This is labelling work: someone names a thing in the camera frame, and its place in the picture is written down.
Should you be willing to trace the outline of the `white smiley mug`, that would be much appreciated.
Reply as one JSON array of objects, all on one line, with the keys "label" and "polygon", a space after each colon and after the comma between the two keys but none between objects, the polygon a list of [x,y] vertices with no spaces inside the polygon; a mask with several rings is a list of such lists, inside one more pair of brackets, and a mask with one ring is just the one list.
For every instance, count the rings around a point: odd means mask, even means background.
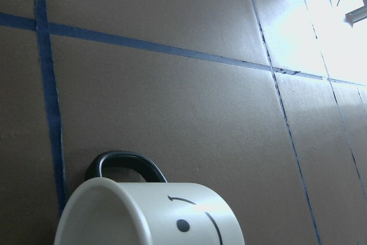
[{"label": "white smiley mug", "polygon": [[168,182],[150,159],[107,151],[69,198],[56,244],[244,244],[239,222],[210,188]]}]

